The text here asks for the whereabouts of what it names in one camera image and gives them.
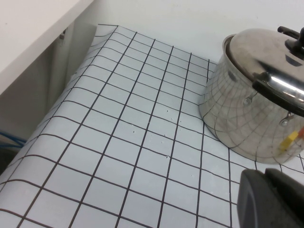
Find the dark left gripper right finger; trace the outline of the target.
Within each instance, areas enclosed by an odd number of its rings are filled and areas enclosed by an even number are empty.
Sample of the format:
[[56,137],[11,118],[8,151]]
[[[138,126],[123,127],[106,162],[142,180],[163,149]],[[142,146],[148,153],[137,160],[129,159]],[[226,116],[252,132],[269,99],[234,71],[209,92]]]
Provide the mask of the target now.
[[284,212],[298,228],[302,228],[304,226],[304,186],[277,169],[266,169],[265,176],[280,200]]

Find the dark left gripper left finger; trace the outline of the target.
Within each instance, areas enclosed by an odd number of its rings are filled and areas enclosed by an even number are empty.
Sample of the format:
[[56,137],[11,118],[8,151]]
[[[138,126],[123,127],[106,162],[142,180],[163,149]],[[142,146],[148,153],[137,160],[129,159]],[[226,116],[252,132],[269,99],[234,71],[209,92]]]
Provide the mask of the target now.
[[255,170],[241,173],[237,199],[241,228],[291,228],[293,217],[288,207],[267,180]]

